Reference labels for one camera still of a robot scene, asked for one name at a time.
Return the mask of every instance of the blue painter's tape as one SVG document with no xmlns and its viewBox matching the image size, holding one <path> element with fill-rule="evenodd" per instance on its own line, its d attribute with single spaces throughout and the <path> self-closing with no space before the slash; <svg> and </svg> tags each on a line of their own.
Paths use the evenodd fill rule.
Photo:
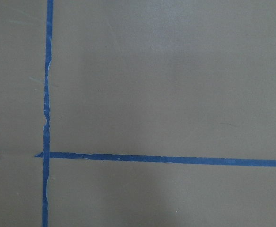
<svg viewBox="0 0 276 227">
<path fill-rule="evenodd" d="M 35 157 L 43 157 L 43 152 L 36 155 Z M 128 162 L 182 163 L 182 164 L 224 165 L 224 166 L 276 167 L 276 160 L 214 158 L 214 157 L 169 157 L 169 156 L 152 156 L 152 155 L 112 155 L 112 154 L 78 154 L 78 153 L 65 153 L 65 152 L 50 152 L 50 158 L 128 161 Z"/>
<path fill-rule="evenodd" d="M 53 29 L 53 0 L 47 1 L 47 31 L 45 48 L 45 76 L 44 76 L 44 109 L 46 124 L 43 127 L 43 210 L 42 226 L 48 227 L 48 197 L 47 186 L 50 169 L 50 99 L 49 99 L 49 69 L 52 60 L 52 29 Z"/>
</svg>

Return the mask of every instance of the tan floor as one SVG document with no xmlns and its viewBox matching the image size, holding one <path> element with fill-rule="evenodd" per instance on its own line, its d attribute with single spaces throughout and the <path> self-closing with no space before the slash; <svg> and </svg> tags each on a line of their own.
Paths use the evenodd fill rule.
<svg viewBox="0 0 276 227">
<path fill-rule="evenodd" d="M 0 227 L 40 227 L 46 0 L 0 0 Z M 276 159 L 276 1 L 56 0 L 51 151 Z M 50 160 L 50 227 L 276 226 L 276 168 Z"/>
</svg>

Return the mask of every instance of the horizontal tape strip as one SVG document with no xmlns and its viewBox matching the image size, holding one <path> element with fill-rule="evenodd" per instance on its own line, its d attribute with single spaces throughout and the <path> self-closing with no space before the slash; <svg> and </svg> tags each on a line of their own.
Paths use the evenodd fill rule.
<svg viewBox="0 0 276 227">
<path fill-rule="evenodd" d="M 43 152 L 36 155 L 35 157 L 43 157 Z M 214 157 L 169 157 L 169 156 L 150 156 L 150 155 L 78 154 L 78 153 L 66 153 L 66 152 L 50 152 L 50 158 L 128 161 L 128 162 L 182 163 L 182 164 L 224 165 L 224 166 L 276 167 L 276 160 L 214 158 Z"/>
</svg>

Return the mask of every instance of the scuff mark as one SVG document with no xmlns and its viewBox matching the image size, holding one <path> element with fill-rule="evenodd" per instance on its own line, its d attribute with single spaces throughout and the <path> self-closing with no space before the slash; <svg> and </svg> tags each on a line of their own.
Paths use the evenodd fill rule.
<svg viewBox="0 0 276 227">
<path fill-rule="evenodd" d="M 38 79 L 38 78 L 34 78 L 34 77 L 29 77 L 30 80 L 36 82 L 36 83 L 39 83 L 39 84 L 42 84 L 44 85 L 44 80 L 43 79 Z M 53 85 L 49 85 L 50 87 L 58 87 L 57 85 L 53 84 Z"/>
<path fill-rule="evenodd" d="M 113 30 L 113 28 L 112 28 L 112 26 L 111 26 L 111 24 L 110 24 L 108 18 L 106 18 L 106 22 L 107 22 L 107 26 L 109 27 L 110 33 L 111 33 L 111 35 L 112 35 L 112 39 L 113 39 L 115 51 L 116 51 L 117 53 L 120 53 L 120 54 L 121 54 L 120 59 L 121 59 L 121 62 L 122 62 L 122 64 L 123 64 L 124 73 L 125 73 L 125 74 L 128 74 L 128 73 L 129 73 L 129 70 L 128 70 L 126 61 L 125 61 L 125 59 L 124 59 L 124 56 L 123 56 L 123 54 L 122 54 L 121 47 L 120 47 L 120 45 L 119 45 L 119 43 L 118 43 L 118 41 L 117 41 L 116 34 L 115 34 L 115 32 L 114 32 L 114 30 Z"/>
<path fill-rule="evenodd" d="M 0 4 L 0 6 L 3 6 L 3 7 L 5 7 L 5 8 L 9 8 L 10 10 L 12 10 L 12 11 L 14 11 L 14 12 L 17 12 L 17 13 L 19 13 L 19 14 L 22 14 L 22 15 L 24 15 L 24 16 L 30 18 L 30 19 L 34 19 L 34 20 L 37 20 L 37 21 L 39 21 L 39 22 L 44 22 L 44 20 L 41 20 L 41 19 L 36 18 L 36 17 L 33 17 L 32 15 L 30 15 L 30 14 L 24 12 L 24 11 L 21 11 L 21 10 L 19 10 L 19 9 L 16 9 L 16 8 L 14 8 L 14 7 L 12 7 L 12 6 L 4 5 L 4 4 Z"/>
<path fill-rule="evenodd" d="M 25 22 L 20 20 L 8 20 L 9 23 L 17 24 L 17 25 L 33 25 L 31 22 Z"/>
<path fill-rule="evenodd" d="M 238 127 L 238 125 L 235 125 L 235 124 L 229 124 L 229 123 L 220 123 L 220 124 L 230 125 L 230 126 L 233 126 L 233 127 Z"/>
</svg>

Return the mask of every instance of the tape line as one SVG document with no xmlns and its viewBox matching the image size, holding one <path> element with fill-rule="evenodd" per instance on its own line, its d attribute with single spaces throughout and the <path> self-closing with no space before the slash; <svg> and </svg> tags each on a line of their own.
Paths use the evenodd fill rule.
<svg viewBox="0 0 276 227">
<path fill-rule="evenodd" d="M 50 168 L 50 99 L 48 76 L 52 59 L 52 28 L 53 28 L 53 0 L 47 1 L 46 48 L 45 48 L 45 76 L 44 76 L 44 116 L 46 124 L 43 127 L 43 207 L 42 226 L 48 227 L 48 198 L 47 186 Z"/>
<path fill-rule="evenodd" d="M 35 157 L 43 157 L 43 152 L 36 155 Z M 223 165 L 223 166 L 276 167 L 276 160 L 214 158 L 214 157 L 169 157 L 169 156 L 152 156 L 152 155 L 78 154 L 78 153 L 66 153 L 66 152 L 50 152 L 50 158 L 127 161 L 127 162 L 181 163 L 181 164 Z"/>
</svg>

